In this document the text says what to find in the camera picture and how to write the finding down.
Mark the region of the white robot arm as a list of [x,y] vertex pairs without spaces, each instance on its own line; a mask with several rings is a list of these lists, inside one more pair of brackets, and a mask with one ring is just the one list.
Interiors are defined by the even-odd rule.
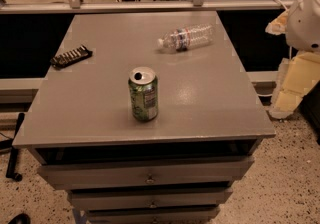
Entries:
[[286,42],[297,50],[320,51],[320,0],[295,0],[287,18]]

